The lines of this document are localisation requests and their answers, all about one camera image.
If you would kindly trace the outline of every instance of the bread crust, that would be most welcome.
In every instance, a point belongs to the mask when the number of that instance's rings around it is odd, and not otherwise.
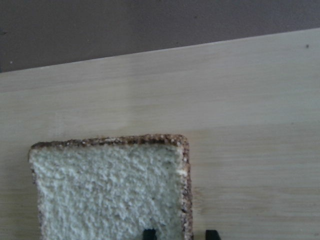
[[[187,172],[182,176],[183,187],[181,189],[181,227],[184,240],[193,239],[193,214],[191,192],[191,166],[189,162],[189,142],[181,134],[146,134],[138,136],[88,138],[83,140],[71,139],[68,141],[38,142],[31,146],[30,151],[41,148],[89,147],[96,145],[133,145],[133,144],[164,144],[181,147],[183,153],[182,167]],[[33,180],[37,184],[37,177],[33,169]],[[39,212],[39,221],[42,222],[42,213]]]

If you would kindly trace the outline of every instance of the bread slice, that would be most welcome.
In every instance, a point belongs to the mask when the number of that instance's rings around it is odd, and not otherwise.
[[[192,239],[189,144],[154,134],[39,142],[29,151],[43,240]]]

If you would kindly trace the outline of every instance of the gray wall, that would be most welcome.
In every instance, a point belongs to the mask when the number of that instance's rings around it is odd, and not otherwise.
[[[320,27],[320,0],[1,0],[3,72]]]

